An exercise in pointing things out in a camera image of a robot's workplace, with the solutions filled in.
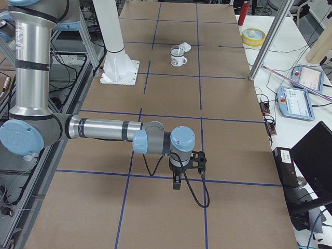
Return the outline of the white round lid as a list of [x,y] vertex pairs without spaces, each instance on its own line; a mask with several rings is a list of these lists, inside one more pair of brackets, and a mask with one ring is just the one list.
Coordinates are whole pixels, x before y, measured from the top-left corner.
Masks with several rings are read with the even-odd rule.
[[179,44],[179,47],[184,50],[185,53],[189,52],[191,50],[191,45],[187,42],[183,42]]

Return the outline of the orange black connector board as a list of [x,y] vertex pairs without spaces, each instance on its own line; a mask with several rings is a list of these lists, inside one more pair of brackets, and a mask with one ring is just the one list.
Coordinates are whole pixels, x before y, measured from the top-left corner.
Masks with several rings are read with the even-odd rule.
[[259,106],[260,106],[260,109],[261,109],[261,112],[263,115],[265,114],[270,114],[270,104],[269,102],[260,102],[259,103]]

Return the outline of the white enamel mug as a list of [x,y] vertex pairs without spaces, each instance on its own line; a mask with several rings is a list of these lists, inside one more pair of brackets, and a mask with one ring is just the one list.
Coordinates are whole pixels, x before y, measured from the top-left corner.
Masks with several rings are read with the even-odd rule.
[[184,56],[182,57],[174,57],[171,56],[171,65],[174,67],[180,67],[182,65],[185,65],[187,63],[187,58]]

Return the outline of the black computer box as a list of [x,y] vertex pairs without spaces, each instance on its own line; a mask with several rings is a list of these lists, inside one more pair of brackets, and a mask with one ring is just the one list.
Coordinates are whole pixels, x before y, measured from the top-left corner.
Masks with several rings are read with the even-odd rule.
[[282,186],[297,188],[299,184],[290,149],[276,147],[272,153]]

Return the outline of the near teach pendant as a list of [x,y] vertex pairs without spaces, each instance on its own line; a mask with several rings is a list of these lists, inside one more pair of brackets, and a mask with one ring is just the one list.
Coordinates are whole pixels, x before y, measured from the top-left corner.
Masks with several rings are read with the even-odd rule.
[[315,119],[307,90],[280,86],[277,98],[283,116],[306,121]]

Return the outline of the teach pendant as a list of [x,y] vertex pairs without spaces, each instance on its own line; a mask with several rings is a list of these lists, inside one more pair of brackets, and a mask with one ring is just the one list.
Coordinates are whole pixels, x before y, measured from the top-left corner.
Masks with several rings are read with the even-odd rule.
[[280,86],[277,98],[283,116],[306,121],[315,119],[307,90]]
[[313,67],[297,65],[292,71],[292,80],[316,92],[323,91],[323,72]]

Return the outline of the black monitor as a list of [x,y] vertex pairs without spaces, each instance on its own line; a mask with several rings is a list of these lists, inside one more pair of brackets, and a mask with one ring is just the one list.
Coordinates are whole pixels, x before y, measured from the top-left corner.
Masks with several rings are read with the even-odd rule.
[[331,129],[323,121],[291,148],[290,155],[314,191],[331,193]]

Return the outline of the yellow tape roll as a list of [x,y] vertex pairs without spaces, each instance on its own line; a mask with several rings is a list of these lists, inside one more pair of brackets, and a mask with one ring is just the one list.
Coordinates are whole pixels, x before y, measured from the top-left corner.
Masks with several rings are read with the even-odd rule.
[[252,27],[244,29],[241,38],[245,45],[259,47],[265,41],[266,34],[262,30]]

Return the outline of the far teach pendant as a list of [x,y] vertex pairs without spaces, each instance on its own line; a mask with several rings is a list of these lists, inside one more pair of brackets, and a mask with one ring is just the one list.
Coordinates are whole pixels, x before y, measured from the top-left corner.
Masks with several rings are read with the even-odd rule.
[[313,67],[297,65],[292,71],[292,80],[316,92],[323,91],[323,72]]

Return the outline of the red cylinder bottle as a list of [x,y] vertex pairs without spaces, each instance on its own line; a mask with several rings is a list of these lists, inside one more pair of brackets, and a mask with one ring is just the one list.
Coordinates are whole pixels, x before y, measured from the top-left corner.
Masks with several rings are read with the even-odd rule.
[[248,9],[250,7],[250,2],[249,1],[244,1],[243,5],[241,7],[241,12],[238,18],[238,26],[242,26],[244,23],[244,20],[246,18],[246,15],[248,13]]

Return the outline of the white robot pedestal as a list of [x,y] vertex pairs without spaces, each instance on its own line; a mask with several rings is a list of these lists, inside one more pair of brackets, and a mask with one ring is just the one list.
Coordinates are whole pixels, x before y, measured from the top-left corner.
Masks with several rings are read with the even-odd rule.
[[106,50],[100,82],[135,85],[140,62],[131,60],[125,51],[116,2],[96,0],[93,5]]

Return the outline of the aluminium frame post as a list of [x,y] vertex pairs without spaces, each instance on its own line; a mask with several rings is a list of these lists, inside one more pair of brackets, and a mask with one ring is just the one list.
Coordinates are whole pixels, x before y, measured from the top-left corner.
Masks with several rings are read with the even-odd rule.
[[265,41],[263,42],[263,45],[252,66],[252,69],[248,76],[249,80],[254,80],[258,74],[258,71],[263,66],[264,60],[270,50],[270,47],[272,46],[272,43],[273,43],[275,37],[277,36],[279,29],[280,29],[281,25],[283,24],[283,21],[286,18],[293,2],[294,1],[292,1],[292,0],[284,0],[282,2],[279,10],[277,11],[276,16],[274,17],[272,25],[267,33]]

